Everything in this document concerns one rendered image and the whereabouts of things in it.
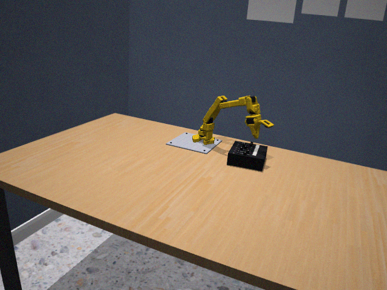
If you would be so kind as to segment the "black lighting desk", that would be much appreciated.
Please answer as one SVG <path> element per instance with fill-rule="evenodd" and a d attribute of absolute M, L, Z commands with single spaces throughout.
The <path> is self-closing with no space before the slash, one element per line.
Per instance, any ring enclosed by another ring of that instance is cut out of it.
<path fill-rule="evenodd" d="M 228 152 L 227 165 L 261 171 L 268 146 L 235 141 Z"/>

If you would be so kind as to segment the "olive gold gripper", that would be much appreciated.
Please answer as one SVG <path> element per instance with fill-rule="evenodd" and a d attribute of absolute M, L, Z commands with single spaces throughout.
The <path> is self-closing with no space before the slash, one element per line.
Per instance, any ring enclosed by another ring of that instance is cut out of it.
<path fill-rule="evenodd" d="M 263 124 L 267 128 L 274 126 L 274 124 L 272 124 L 268 120 L 261 120 L 261 114 L 253 114 L 250 116 L 246 116 L 245 124 L 250 128 L 252 135 L 256 139 L 258 139 L 259 137 L 259 130 L 261 124 Z"/>

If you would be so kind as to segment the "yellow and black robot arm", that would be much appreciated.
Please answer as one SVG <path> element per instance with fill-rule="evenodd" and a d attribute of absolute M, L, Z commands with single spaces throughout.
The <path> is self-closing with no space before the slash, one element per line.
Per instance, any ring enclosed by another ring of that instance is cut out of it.
<path fill-rule="evenodd" d="M 211 106 L 211 108 L 208 110 L 207 114 L 203 118 L 204 123 L 198 131 L 198 135 L 192 136 L 193 142 L 199 142 L 203 140 L 204 145 L 214 143 L 215 137 L 213 137 L 212 135 L 215 123 L 213 123 L 213 121 L 215 120 L 221 109 L 231 108 L 235 106 L 247 106 L 247 112 L 250 115 L 260 114 L 260 107 L 255 96 L 245 96 L 239 98 L 239 100 L 229 102 L 226 100 L 227 98 L 225 96 L 217 97 L 214 104 Z"/>

